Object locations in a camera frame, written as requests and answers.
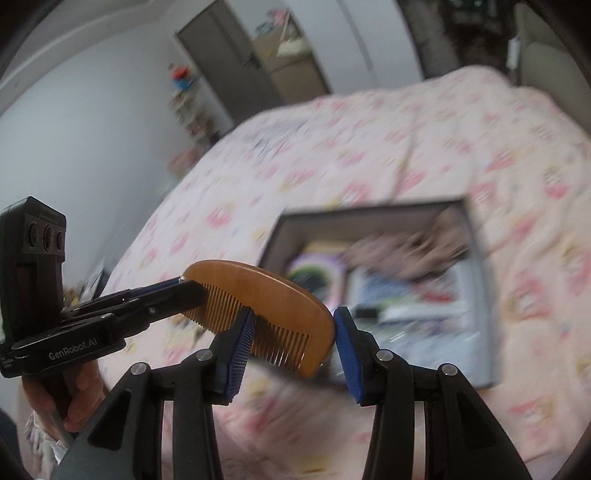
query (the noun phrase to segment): camera lens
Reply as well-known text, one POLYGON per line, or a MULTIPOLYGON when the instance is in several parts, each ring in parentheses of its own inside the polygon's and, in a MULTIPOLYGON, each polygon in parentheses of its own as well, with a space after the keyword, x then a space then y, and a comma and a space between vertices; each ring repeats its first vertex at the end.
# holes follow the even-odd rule
POLYGON ((46 252, 49 252, 51 247, 53 247, 53 228, 47 225, 43 230, 43 248, 46 252))
POLYGON ((58 250, 64 249, 64 234, 62 232, 57 233, 56 246, 58 250))
POLYGON ((35 222, 29 225, 27 238, 31 247, 34 247, 39 241, 39 229, 37 228, 37 224, 35 222))

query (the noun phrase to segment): finger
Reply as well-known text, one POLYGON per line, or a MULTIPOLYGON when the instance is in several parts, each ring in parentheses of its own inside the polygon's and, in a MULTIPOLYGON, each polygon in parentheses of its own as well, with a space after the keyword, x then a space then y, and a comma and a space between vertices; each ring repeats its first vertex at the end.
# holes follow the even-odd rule
POLYGON ((41 382, 29 377, 23 377, 22 389, 25 391, 27 400, 33 410, 53 411, 56 409, 56 402, 41 385, 41 382))
POLYGON ((84 428, 84 426, 86 425, 86 423, 88 423, 88 421, 90 420, 90 417, 92 417, 92 414, 96 411, 97 408, 99 408, 100 403, 105 399, 105 396, 103 394, 100 395, 98 401, 96 402, 96 404, 92 407, 90 414, 80 420, 80 421, 73 421, 70 419, 65 419, 64 421, 64 428, 68 431, 68 432, 79 432, 81 431, 81 429, 84 428))
POLYGON ((81 421, 92 413, 96 402, 103 393, 103 382, 100 378, 95 378, 91 385, 83 391, 74 395, 68 408, 67 419, 71 421, 81 421))
POLYGON ((78 390, 86 390, 98 376, 99 363, 88 362, 80 367, 80 371, 76 375, 76 387, 78 390))

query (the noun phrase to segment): pink bedding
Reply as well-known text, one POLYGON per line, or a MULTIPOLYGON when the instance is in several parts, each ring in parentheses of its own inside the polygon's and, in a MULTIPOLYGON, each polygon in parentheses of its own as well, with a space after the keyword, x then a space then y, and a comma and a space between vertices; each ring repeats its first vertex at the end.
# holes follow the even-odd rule
MULTIPOLYGON (((469 195, 502 317, 501 382, 482 395, 534 475, 549 475, 591 418, 590 148, 545 94, 480 67, 262 113, 166 198, 107 292, 206 258, 255 264, 285 208, 469 195)), ((101 371, 111 387, 134 362, 174 364, 210 340, 180 316, 163 320, 102 359, 101 371)), ((373 411, 345 395, 249 364, 239 395, 215 416, 227 480, 362 476, 373 411)), ((167 416, 165 463, 170 424, 167 416)), ((417 411, 419 460, 422 424, 417 411)))

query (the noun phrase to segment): door handle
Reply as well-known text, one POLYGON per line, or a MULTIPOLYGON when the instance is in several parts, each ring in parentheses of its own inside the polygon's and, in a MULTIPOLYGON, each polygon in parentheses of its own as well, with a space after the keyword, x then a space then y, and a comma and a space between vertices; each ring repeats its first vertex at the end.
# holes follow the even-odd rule
POLYGON ((242 62, 243 67, 247 67, 249 65, 253 66, 257 70, 261 68, 261 62, 259 61, 254 52, 252 52, 250 56, 244 62, 242 62))

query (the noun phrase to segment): beige headboard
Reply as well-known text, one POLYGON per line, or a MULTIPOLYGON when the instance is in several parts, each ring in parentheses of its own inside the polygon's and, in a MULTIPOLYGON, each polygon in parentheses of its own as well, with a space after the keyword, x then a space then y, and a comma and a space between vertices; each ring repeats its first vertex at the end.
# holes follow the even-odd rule
POLYGON ((521 39, 521 84, 549 93, 591 133, 591 87, 561 40, 526 4, 516 4, 515 21, 521 39))

